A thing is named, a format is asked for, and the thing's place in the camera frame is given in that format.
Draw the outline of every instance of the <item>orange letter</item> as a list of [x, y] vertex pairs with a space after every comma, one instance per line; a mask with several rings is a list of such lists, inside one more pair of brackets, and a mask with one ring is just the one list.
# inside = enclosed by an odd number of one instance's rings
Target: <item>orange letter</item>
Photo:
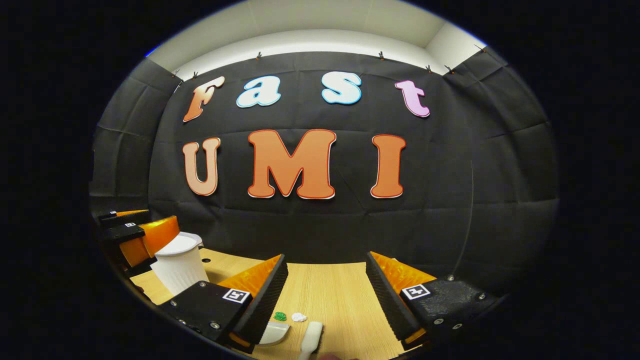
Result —
[[204, 83], [196, 88], [193, 91], [193, 99], [191, 100], [191, 105], [189, 105], [189, 111], [187, 111], [187, 115], [182, 119], [183, 122], [187, 122], [193, 120], [202, 114], [201, 105], [206, 105], [211, 97], [213, 96], [214, 86], [221, 87], [222, 84], [225, 83], [225, 77], [220, 76], [219, 78], [215, 78], [208, 83]]
[[394, 135], [376, 135], [371, 140], [378, 148], [378, 180], [371, 188], [371, 196], [384, 199], [402, 195], [400, 185], [400, 151], [406, 141]]
[[249, 187], [249, 195], [268, 198], [275, 194], [276, 190], [269, 185], [271, 171], [280, 193], [287, 197], [304, 171], [298, 196], [303, 199], [331, 199], [335, 190], [329, 184], [329, 151], [335, 139], [333, 131], [309, 130], [291, 156], [275, 130], [252, 132], [249, 142], [255, 150], [253, 185]]
[[202, 142], [202, 148], [205, 151], [205, 157], [207, 159], [207, 180], [205, 182], [200, 181], [198, 178], [198, 170], [196, 169], [198, 143], [190, 142], [184, 144], [182, 147], [187, 184], [189, 184], [191, 191], [198, 195], [209, 196], [216, 191], [218, 187], [218, 166], [216, 164], [218, 146], [220, 146], [219, 138], [209, 138]]

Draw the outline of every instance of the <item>wooden surface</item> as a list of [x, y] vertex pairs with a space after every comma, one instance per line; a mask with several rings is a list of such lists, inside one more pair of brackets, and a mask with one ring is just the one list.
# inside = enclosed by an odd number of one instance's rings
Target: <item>wooden surface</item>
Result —
[[[262, 260], [241, 258], [208, 249], [200, 257], [209, 282], [218, 283]], [[284, 340], [270, 347], [255, 347], [256, 359], [297, 359], [300, 345], [311, 321], [324, 324], [319, 353], [334, 354], [343, 360], [391, 359], [404, 352], [393, 335], [376, 294], [365, 274], [365, 263], [309, 265], [288, 263], [289, 277], [274, 309], [287, 315], [290, 325]], [[153, 271], [131, 278], [155, 304], [172, 298]], [[305, 322], [293, 322], [291, 315], [302, 313]]]

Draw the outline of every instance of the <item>green object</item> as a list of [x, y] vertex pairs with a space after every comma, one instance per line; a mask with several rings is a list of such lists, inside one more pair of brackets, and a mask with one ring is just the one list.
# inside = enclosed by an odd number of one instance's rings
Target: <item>green object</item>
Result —
[[287, 315], [285, 315], [285, 313], [277, 312], [276, 316], [274, 316], [273, 318], [275, 320], [283, 322], [283, 321], [285, 321], [287, 319]]

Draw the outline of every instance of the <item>white cup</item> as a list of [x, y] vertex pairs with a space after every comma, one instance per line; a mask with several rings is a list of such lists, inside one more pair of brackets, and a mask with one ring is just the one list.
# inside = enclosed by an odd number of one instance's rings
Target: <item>white cup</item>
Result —
[[151, 264], [151, 269], [173, 296], [198, 281], [209, 281], [198, 251], [200, 243], [180, 233], [156, 252], [157, 261]]

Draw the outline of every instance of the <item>white ceiling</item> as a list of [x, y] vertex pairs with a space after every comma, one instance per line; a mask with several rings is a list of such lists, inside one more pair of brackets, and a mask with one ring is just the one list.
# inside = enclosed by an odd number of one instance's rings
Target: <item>white ceiling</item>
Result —
[[247, 0], [176, 34], [149, 58], [172, 70], [224, 45], [301, 29], [361, 31], [425, 48], [444, 24], [398, 0]]

